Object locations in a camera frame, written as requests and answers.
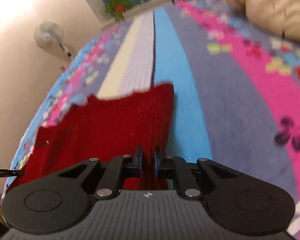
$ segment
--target red knitted fabric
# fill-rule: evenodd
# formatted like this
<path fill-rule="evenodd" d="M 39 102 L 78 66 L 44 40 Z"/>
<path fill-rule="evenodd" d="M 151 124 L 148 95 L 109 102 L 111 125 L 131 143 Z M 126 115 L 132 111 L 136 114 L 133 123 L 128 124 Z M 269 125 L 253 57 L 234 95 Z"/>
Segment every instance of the red knitted fabric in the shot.
<path fill-rule="evenodd" d="M 124 187 L 165 188 L 165 180 L 153 176 L 152 161 L 154 149 L 165 149 L 168 141 L 173 96 L 173 86 L 163 84 L 126 98 L 102 101 L 91 96 L 85 106 L 73 105 L 60 124 L 39 128 L 25 174 L 9 190 L 92 157 L 109 162 L 134 153 L 139 145 L 146 172 L 141 179 L 126 180 Z"/>

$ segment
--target bedspread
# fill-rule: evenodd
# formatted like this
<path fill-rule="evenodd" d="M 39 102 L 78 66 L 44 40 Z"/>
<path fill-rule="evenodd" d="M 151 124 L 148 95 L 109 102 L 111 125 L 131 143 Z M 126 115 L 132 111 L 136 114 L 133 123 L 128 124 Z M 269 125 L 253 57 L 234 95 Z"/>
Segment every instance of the bedspread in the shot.
<path fill-rule="evenodd" d="M 11 168 L 32 154 L 38 127 L 57 124 L 71 104 L 165 81 L 175 90 L 167 154 L 210 158 L 284 188 L 297 204 L 288 231 L 300 239 L 300 45 L 223 0 L 168 5 L 89 42 L 48 93 Z"/>

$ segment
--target logo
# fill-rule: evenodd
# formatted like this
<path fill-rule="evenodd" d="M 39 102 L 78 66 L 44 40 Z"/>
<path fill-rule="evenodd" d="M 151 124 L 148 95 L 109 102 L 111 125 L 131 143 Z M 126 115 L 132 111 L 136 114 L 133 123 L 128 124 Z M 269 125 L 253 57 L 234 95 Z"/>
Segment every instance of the logo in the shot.
<path fill-rule="evenodd" d="M 150 198 L 150 197 L 154 196 L 154 194 L 147 192 L 146 194 L 144 194 L 144 196 L 147 198 Z"/>

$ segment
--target round pad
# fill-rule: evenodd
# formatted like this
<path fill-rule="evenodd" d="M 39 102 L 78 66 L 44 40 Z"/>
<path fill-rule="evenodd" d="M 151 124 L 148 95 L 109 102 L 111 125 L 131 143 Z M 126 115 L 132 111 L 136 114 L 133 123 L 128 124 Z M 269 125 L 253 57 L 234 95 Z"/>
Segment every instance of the round pad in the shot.
<path fill-rule="evenodd" d="M 25 199 L 27 208 L 45 212 L 57 208 L 62 203 L 62 196 L 52 190 L 39 190 L 30 193 Z"/>
<path fill-rule="evenodd" d="M 80 184 L 58 176 L 16 187 L 2 204 L 7 223 L 31 234 L 50 234 L 69 228 L 85 217 L 89 208 L 89 197 Z"/>
<path fill-rule="evenodd" d="M 238 207 L 250 212 L 262 212 L 272 206 L 271 197 L 257 190 L 247 190 L 235 196 Z"/>
<path fill-rule="evenodd" d="M 220 180 L 207 206 L 222 227 L 248 236 L 286 230 L 295 211 L 286 191 L 246 175 Z"/>

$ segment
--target silver screw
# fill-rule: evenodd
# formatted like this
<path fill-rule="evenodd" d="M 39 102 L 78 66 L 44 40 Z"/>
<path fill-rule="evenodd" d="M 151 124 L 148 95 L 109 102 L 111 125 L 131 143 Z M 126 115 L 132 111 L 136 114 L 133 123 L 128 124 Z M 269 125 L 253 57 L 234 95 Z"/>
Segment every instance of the silver screw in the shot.
<path fill-rule="evenodd" d="M 197 197 L 201 194 L 201 192 L 200 192 L 200 190 L 197 190 L 195 188 L 190 188 L 185 191 L 185 194 L 188 197 Z"/>
<path fill-rule="evenodd" d="M 101 188 L 97 190 L 97 195 L 99 197 L 109 197 L 112 194 L 112 190 L 108 188 Z"/>

